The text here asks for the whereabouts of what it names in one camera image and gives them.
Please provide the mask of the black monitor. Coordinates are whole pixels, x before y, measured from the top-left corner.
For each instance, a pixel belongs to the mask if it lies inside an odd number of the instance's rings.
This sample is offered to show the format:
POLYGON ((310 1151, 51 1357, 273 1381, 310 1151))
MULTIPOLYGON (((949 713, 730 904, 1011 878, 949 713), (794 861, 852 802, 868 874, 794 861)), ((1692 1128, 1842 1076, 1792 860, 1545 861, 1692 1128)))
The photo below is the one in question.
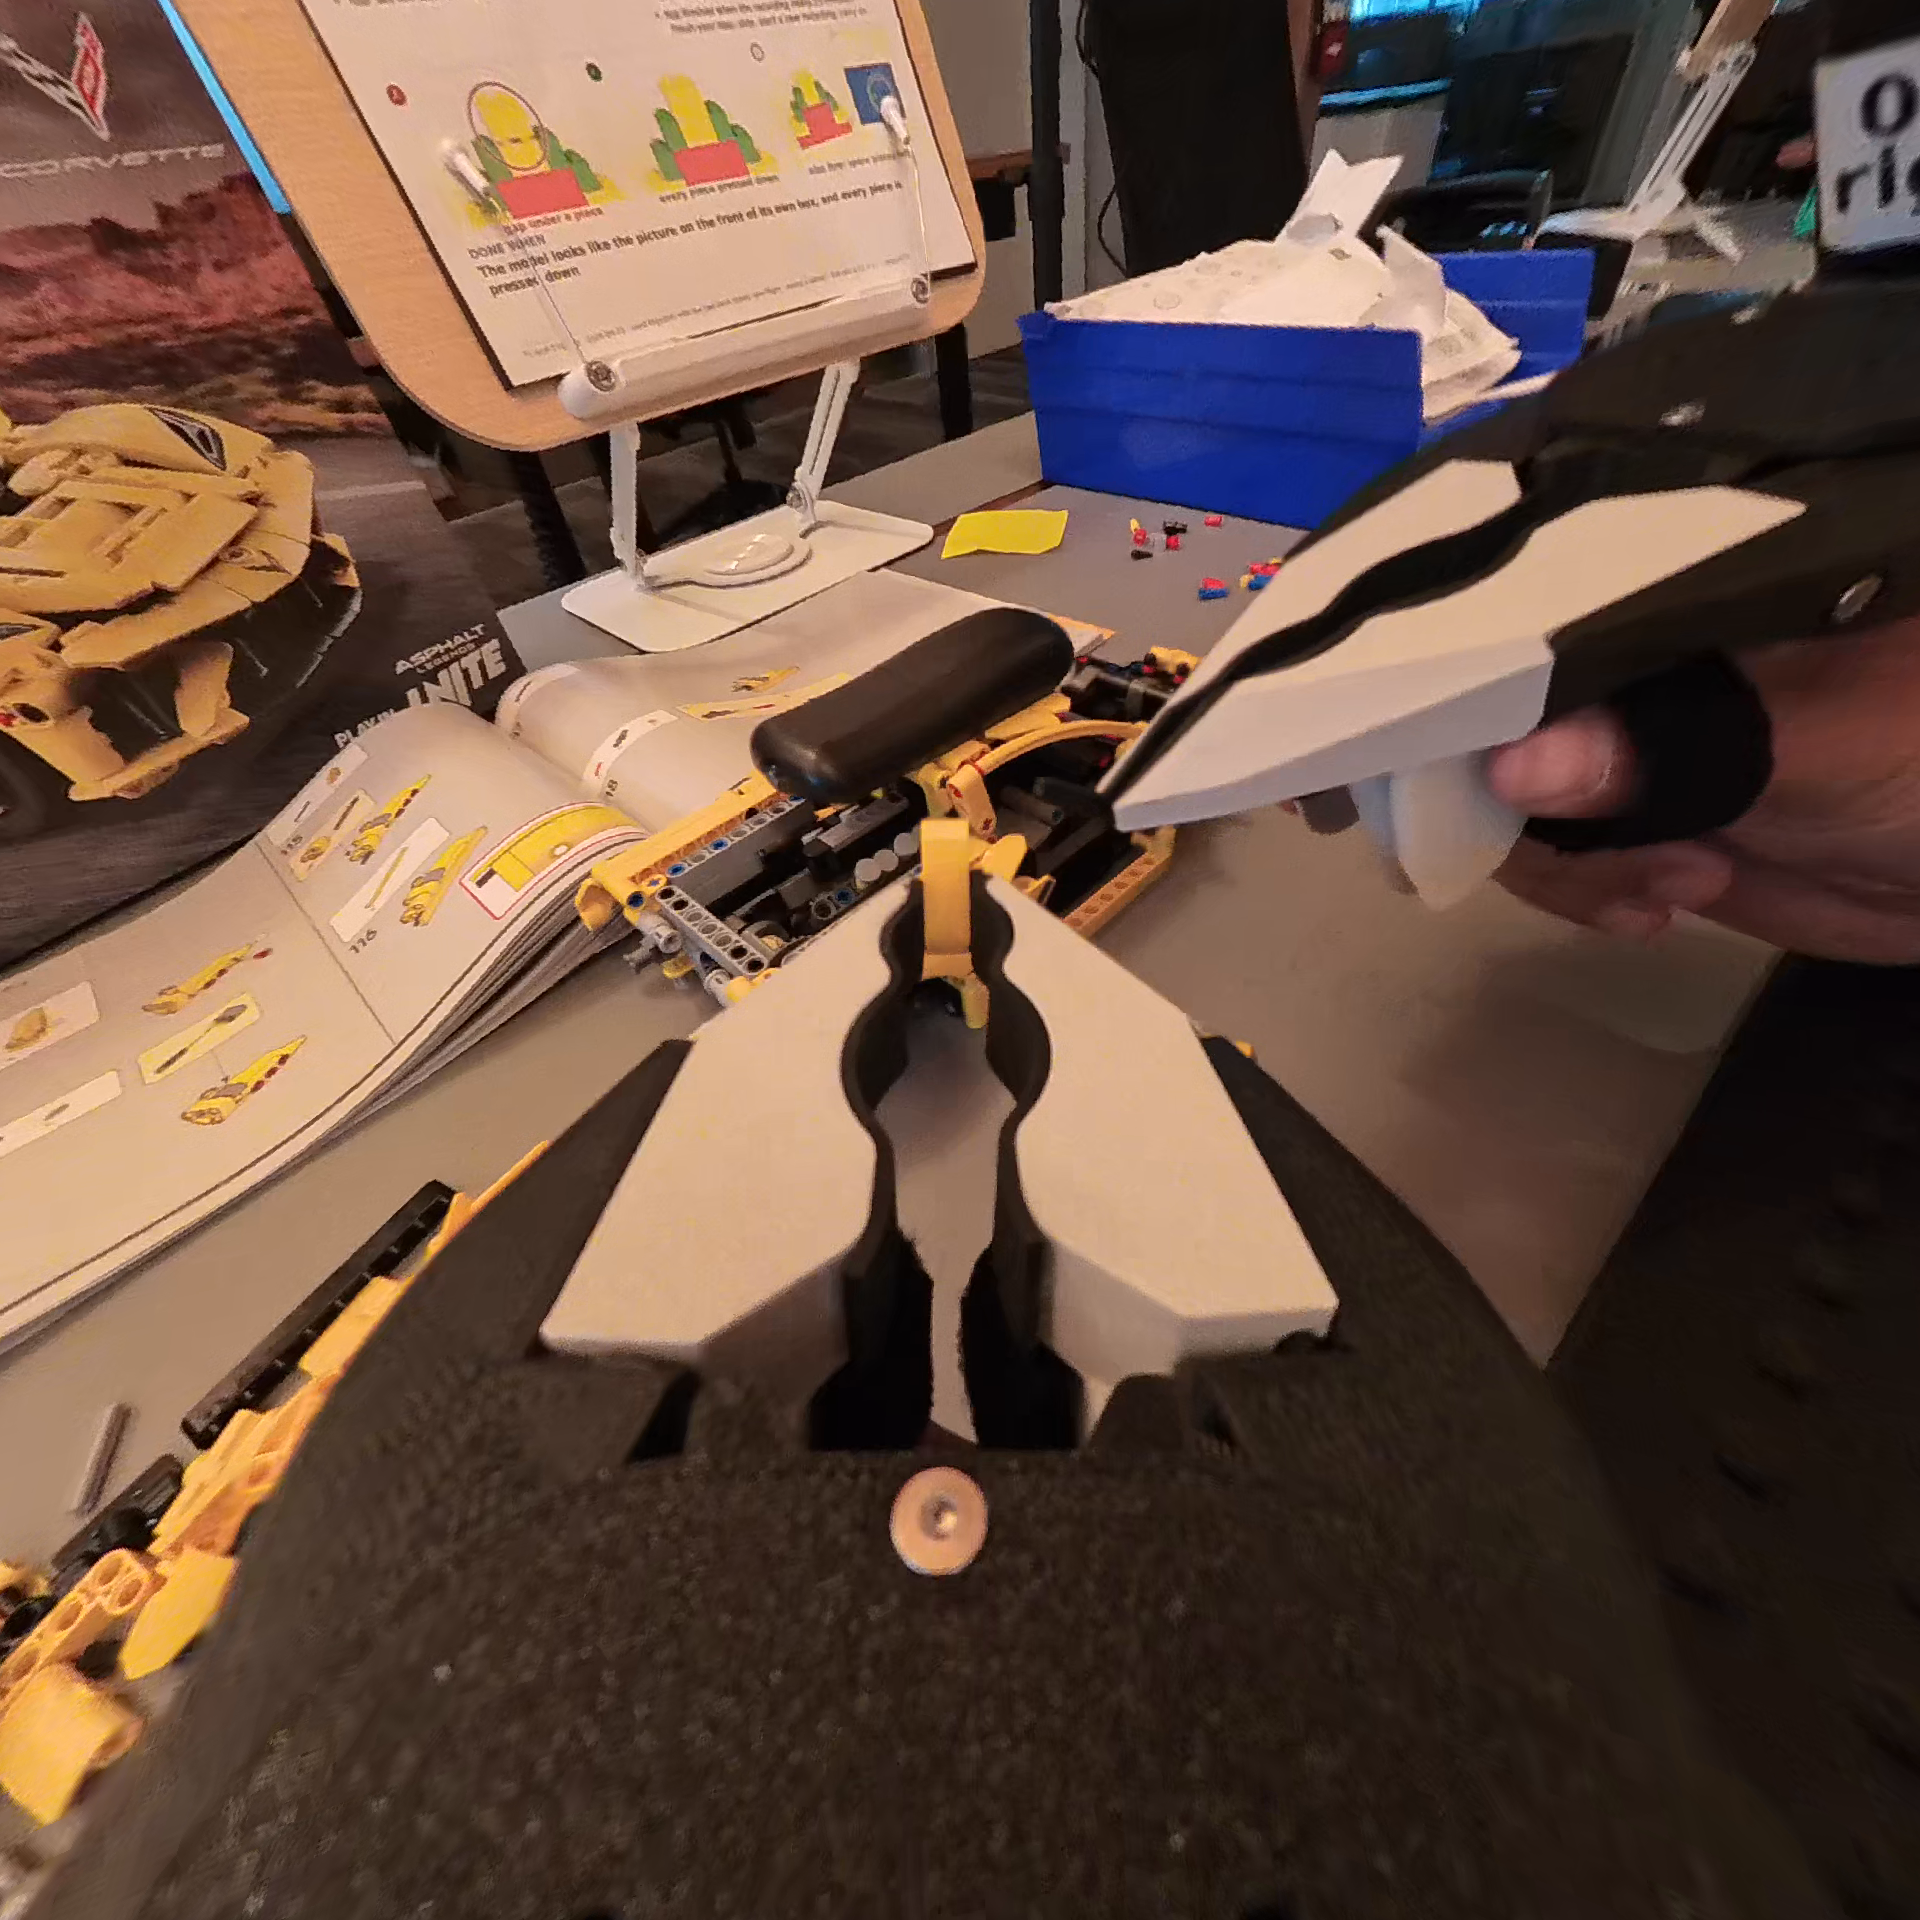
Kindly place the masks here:
POLYGON ((1103 97, 1129 277, 1284 231, 1309 165, 1294 3, 1093 0, 1073 42, 1103 97))

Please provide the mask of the blue plastic bin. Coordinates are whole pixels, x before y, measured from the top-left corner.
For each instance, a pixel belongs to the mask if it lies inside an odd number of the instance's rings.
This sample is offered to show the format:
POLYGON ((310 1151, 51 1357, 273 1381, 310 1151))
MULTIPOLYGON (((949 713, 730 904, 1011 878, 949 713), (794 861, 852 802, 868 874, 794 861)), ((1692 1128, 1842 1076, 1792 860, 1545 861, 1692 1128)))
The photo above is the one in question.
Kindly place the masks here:
MULTIPOLYGON (((1520 372, 1580 360, 1595 254, 1440 250, 1442 283, 1523 351, 1520 372)), ((1324 526, 1348 496, 1436 437, 1486 419, 1423 413, 1423 340, 1407 330, 1251 330, 1019 320, 1024 383, 1052 487, 1324 526)))

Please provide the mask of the yellow brick toy car model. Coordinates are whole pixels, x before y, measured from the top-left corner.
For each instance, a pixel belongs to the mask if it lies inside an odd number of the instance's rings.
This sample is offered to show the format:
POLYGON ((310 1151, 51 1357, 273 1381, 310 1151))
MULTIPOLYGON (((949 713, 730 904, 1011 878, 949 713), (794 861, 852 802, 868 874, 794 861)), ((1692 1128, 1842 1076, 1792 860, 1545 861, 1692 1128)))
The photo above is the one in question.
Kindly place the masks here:
POLYGON ((634 926, 634 967, 696 979, 736 1001, 759 976, 920 874, 920 824, 960 820, 997 874, 1079 933, 1103 933, 1174 861, 1178 830, 1115 830, 1093 813, 1096 778, 1202 665, 1185 647, 1133 661, 1073 657, 1056 686, 1039 668, 961 665, 928 721, 883 721, 868 781, 830 774, 804 792, 794 748, 821 740, 818 706, 775 713, 771 760, 708 809, 596 860, 576 896, 587 932, 634 926))

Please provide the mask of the small yellow curved panel brick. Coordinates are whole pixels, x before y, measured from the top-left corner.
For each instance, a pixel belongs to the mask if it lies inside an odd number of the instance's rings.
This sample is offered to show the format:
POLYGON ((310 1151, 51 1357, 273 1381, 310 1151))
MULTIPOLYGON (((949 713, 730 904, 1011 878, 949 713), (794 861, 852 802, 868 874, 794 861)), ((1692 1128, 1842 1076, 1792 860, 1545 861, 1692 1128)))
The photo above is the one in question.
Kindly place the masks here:
POLYGON ((990 1024, 990 986, 971 964, 971 878, 986 842, 965 820, 920 824, 920 979, 945 979, 960 994, 965 1029, 990 1024))

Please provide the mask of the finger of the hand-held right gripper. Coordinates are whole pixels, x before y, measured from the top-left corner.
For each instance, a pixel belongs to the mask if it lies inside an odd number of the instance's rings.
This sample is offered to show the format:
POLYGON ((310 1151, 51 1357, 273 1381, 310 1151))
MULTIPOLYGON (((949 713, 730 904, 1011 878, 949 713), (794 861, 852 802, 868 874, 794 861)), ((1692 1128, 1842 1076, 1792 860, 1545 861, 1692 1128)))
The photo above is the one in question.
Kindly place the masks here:
POLYGON ((1527 732, 1553 636, 1801 512, 1763 488, 1652 488, 1563 510, 1466 583, 1218 643, 1115 764, 1115 825, 1207 824, 1527 732))
POLYGON ((1103 778, 1103 795, 1146 788, 1155 760, 1233 694, 1265 668, 1309 661, 1353 621, 1418 593, 1424 573, 1447 573, 1436 550, 1474 533, 1523 497, 1510 457, 1442 457, 1424 470, 1393 470, 1393 487, 1341 526, 1303 539, 1275 583, 1245 605, 1227 636, 1202 657, 1184 694, 1146 723, 1146 732, 1103 778))

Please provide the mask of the black toy car box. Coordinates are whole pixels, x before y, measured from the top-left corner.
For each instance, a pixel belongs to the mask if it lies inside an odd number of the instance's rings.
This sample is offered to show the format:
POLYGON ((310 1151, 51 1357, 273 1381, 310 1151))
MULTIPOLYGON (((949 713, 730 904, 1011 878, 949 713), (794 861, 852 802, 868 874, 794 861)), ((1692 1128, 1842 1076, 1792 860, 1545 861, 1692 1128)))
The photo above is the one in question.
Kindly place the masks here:
POLYGON ((0 8, 0 951, 523 673, 160 3, 0 8))

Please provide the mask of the wooden board with printed sheet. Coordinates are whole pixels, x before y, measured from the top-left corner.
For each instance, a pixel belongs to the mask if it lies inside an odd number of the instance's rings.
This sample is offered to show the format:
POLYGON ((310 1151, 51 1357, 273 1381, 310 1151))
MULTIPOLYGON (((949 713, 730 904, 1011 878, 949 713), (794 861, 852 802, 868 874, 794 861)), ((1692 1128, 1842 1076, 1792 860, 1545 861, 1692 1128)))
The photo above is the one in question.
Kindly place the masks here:
POLYGON ((971 320, 920 3, 180 3, 394 387, 497 450, 971 320))

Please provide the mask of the grey desk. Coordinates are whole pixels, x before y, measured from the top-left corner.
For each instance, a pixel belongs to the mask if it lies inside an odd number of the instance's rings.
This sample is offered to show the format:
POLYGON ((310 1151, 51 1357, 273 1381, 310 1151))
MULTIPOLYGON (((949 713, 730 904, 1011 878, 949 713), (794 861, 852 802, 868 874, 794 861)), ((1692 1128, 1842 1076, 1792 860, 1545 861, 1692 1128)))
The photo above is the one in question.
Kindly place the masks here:
MULTIPOLYGON (((1207 652, 1238 605, 1197 602, 1171 557, 1129 560, 1129 517, 1185 517, 1043 488, 1035 419, 980 425, 840 487, 852 503, 945 526, 965 510, 1072 510, 1049 557, 907 557, 965 583, 1207 652)), ((1251 1044, 1365 1169, 1386 1177, 1545 1357, 1613 1237, 1705 1092, 1771 948, 1682 922, 1613 944, 1497 886, 1451 908, 1400 896, 1365 836, 1312 836, 1284 813, 1190 825, 1171 878, 1103 948, 1190 1021, 1251 1044)), ((0 1375, 6 1554, 46 1560, 78 1531, 93 1421, 131 1403, 111 1488, 180 1444, 188 1403, 327 1276, 415 1186, 480 1186, 556 1139, 659 1038, 714 1001, 603 951, 349 1139, 258 1186, 150 1266, 98 1289, 0 1375)), ((1002 1089, 961 1021, 916 1024, 912 1068, 883 1107, 904 1140, 904 1227, 930 1266, 937 1427, 971 1437, 960 1304, 990 1230, 1002 1089)))

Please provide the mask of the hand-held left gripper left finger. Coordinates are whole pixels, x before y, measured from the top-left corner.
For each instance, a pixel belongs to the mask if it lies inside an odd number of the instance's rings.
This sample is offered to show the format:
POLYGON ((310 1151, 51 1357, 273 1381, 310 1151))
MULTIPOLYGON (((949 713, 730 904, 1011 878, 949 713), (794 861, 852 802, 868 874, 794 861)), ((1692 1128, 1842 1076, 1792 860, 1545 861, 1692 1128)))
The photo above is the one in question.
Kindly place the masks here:
POLYGON ((794 1397, 818 1447, 928 1433, 928 1263, 877 1107, 920 891, 889 886, 690 1044, 539 1337, 794 1397))

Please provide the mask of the long black beam brick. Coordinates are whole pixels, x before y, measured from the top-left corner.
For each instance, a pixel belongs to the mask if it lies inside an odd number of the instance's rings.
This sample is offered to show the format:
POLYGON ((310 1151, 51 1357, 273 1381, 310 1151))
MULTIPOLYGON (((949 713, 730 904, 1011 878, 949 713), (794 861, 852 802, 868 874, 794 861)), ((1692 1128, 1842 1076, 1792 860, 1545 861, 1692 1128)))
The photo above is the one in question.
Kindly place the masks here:
POLYGON ((376 1280, 394 1276, 437 1227, 447 1227, 460 1192, 424 1181, 364 1244, 354 1244, 296 1308, 286 1308, 207 1395, 180 1418, 188 1447, 207 1450, 239 1412, 264 1397, 296 1372, 315 1339, 376 1280))

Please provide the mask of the pile of small coloured pins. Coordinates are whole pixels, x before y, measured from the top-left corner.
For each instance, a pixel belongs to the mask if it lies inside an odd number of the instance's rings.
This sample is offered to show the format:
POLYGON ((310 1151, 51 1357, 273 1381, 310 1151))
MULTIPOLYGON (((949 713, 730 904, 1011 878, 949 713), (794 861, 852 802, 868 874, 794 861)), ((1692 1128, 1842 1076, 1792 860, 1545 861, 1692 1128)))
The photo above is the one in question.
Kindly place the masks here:
POLYGON ((1227 517, 1129 517, 1129 557, 1171 557, 1174 565, 1185 565, 1202 602, 1257 593, 1284 565, 1284 555, 1245 555, 1243 565, 1233 565, 1238 550, 1227 542, 1227 531, 1227 517))

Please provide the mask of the building instruction booklet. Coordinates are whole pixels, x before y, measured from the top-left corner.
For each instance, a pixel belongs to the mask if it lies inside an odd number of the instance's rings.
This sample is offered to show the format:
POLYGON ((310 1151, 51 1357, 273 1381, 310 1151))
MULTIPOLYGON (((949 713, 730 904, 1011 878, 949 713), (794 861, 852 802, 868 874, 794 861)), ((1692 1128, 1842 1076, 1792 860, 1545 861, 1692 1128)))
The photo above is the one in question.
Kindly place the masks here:
POLYGON ((544 665, 493 721, 388 721, 218 874, 6 976, 6 1347, 639 940, 581 922, 596 860, 755 774, 759 721, 990 605, 871 573, 708 647, 544 665))

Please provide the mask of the person's right hand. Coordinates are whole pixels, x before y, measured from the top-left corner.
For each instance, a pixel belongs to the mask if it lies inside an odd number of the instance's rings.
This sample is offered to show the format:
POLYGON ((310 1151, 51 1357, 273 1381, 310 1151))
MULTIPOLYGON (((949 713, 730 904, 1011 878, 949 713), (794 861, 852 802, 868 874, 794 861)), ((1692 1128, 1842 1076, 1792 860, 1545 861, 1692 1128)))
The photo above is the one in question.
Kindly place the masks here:
POLYGON ((1785 951, 1920 958, 1920 621, 1740 657, 1771 781, 1721 830, 1647 848, 1520 836, 1497 886, 1576 926, 1652 940, 1705 918, 1785 951))

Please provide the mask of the pile of yellow bricks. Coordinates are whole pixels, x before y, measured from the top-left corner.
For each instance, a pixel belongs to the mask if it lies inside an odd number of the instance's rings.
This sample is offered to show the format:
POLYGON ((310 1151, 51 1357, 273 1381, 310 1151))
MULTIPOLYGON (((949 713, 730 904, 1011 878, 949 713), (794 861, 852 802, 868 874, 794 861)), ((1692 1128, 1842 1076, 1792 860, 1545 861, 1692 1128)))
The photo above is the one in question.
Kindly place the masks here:
POLYGON ((15 1811, 53 1825, 105 1766, 131 1755, 146 1730, 131 1684, 180 1663, 212 1629, 239 1575, 242 1529, 277 1491, 306 1430, 410 1288, 410 1276, 374 1276, 296 1357, 294 1395, 264 1412, 236 1412, 184 1467, 151 1536, 105 1552, 6 1656, 0 1783, 15 1811))

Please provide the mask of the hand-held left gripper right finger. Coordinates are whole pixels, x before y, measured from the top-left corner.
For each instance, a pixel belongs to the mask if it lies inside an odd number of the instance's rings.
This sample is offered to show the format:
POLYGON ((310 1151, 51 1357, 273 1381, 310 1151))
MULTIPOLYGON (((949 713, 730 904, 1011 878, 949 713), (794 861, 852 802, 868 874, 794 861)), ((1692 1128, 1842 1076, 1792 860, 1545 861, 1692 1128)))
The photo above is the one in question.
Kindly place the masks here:
POLYGON ((1089 1388, 1333 1337, 1335 1288, 1227 1085, 1270 1092, 1265 1068, 1011 881, 971 881, 971 967, 1011 1098, 965 1280, 977 1444, 1073 1447, 1089 1388))

